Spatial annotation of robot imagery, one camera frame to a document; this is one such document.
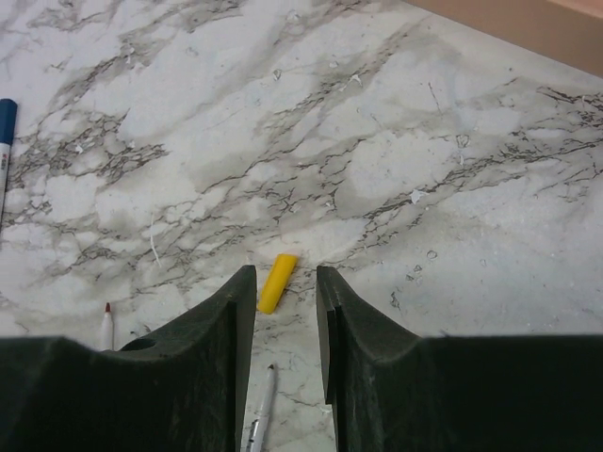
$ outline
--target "yellow block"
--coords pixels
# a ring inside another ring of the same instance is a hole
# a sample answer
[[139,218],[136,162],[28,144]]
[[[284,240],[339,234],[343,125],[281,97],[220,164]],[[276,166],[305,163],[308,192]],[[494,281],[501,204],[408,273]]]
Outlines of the yellow block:
[[279,254],[276,256],[272,270],[262,289],[257,309],[264,314],[272,314],[274,312],[297,262],[298,256],[291,254]]

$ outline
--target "brown cardboard box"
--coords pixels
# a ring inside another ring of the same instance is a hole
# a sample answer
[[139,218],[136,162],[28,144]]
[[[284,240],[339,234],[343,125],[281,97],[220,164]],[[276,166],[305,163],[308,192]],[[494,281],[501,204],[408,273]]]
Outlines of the brown cardboard box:
[[407,0],[603,77],[603,0]]

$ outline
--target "pen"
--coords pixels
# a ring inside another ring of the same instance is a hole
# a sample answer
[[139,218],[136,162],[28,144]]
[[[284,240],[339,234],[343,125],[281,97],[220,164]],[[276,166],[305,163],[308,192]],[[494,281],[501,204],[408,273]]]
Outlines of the pen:
[[111,317],[111,304],[105,305],[105,315],[101,324],[101,350],[113,349],[113,318]]
[[4,195],[7,190],[8,157],[10,146],[15,137],[15,121],[17,119],[17,104],[10,99],[0,100],[0,219],[4,209]]
[[260,452],[262,450],[264,435],[268,428],[275,384],[276,369],[274,368],[274,364],[271,364],[268,366],[268,373],[266,374],[266,387],[264,395],[262,396],[262,401],[255,411],[255,420],[252,422],[252,430],[250,431],[249,441],[247,442],[247,452]]

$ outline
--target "yellow eraser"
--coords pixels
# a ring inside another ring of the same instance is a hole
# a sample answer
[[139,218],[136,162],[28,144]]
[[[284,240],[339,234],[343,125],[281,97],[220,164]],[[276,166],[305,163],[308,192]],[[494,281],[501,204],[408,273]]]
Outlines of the yellow eraser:
[[292,254],[279,254],[276,256],[272,270],[262,289],[257,309],[264,314],[272,314],[274,312],[297,262],[298,256]]

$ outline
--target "gray marble vein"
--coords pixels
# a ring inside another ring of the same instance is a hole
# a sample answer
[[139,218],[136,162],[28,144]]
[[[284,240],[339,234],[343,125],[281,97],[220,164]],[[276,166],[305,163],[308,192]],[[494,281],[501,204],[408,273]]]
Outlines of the gray marble vein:
[[421,334],[603,331],[601,79],[385,0],[10,0],[0,40],[2,334],[97,347],[111,302],[121,346],[296,252],[250,406],[276,363],[298,452],[334,450],[316,265]]

